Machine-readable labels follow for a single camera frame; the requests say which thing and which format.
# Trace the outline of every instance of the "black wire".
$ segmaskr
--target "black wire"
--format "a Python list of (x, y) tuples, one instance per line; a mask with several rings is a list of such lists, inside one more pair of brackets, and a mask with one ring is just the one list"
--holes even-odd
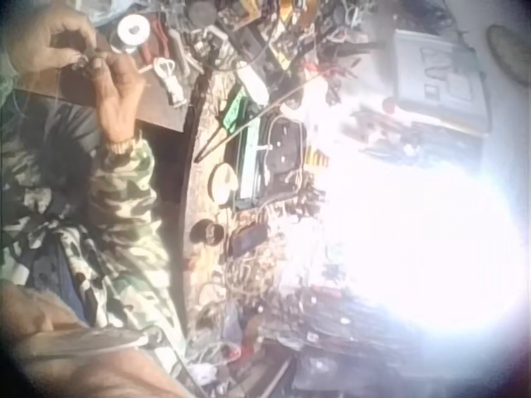
[(280, 25), (280, 15), (277, 16), (275, 27), (273, 27), (273, 30), (271, 31), (271, 34), (269, 35), (269, 38), (267, 39), (267, 42), (265, 43), (265, 45), (262, 47), (260, 52), (252, 60), (247, 62), (244, 66), (238, 66), (236, 68), (231, 68), (231, 69), (220, 69), (217, 66), (212, 65), (208, 61), (203, 61), (202, 63), (207, 68), (210, 68), (215, 72), (222, 72), (222, 73), (233, 73), (233, 72), (238, 72), (239, 70), (242, 70), (244, 68), (247, 68), (247, 66), (254, 64), (259, 58), (261, 58), (264, 55), (266, 50), (269, 48), (269, 45), (271, 44), (271, 41), (273, 40), (273, 36), (275, 35), (275, 32), (278, 29), (279, 25)]

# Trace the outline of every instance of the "bright light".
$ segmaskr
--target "bright light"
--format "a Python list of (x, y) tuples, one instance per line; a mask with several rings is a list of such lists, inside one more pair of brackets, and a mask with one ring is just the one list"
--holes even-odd
[(323, 217), (356, 294), (443, 333), (485, 328), (522, 297), (524, 247), (492, 187), (456, 170), (343, 159)]

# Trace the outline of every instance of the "camouflage sleeve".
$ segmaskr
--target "camouflage sleeve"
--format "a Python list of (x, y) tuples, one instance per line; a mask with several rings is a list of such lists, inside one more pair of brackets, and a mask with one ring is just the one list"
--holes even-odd
[(9, 57), (0, 45), (0, 107), (3, 106), (7, 96), (11, 93), (16, 77), (17, 72), (13, 69)]
[(160, 326), (182, 352), (184, 339), (169, 295), (168, 254), (152, 212), (153, 166), (142, 139), (130, 153), (101, 151), (90, 183), (89, 217), (99, 236), (107, 287), (126, 326)]

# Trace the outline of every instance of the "solder wire spool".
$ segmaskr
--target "solder wire spool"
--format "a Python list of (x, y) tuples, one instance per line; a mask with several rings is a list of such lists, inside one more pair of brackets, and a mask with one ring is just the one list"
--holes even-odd
[(133, 53), (138, 46), (145, 43), (151, 29), (146, 17), (130, 14), (122, 18), (110, 38), (110, 46), (116, 53)]

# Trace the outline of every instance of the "camouflage jacket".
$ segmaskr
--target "camouflage jacket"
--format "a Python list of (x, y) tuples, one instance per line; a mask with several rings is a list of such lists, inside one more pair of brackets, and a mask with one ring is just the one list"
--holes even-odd
[[(0, 77), (0, 104), (12, 82)], [(92, 326), (161, 327), (173, 349), (184, 339), (168, 288), (168, 255), (153, 218), (156, 194), (149, 183), (153, 154), (140, 139), (130, 153), (102, 148), (95, 155), (88, 198), (89, 225), (73, 221), (71, 209), (57, 214), (55, 194), (41, 185), (36, 154), (16, 134), (4, 140), (2, 122), (2, 258), (0, 278), (27, 282), (25, 251), (41, 246), (47, 234), (61, 242), (81, 302)]]

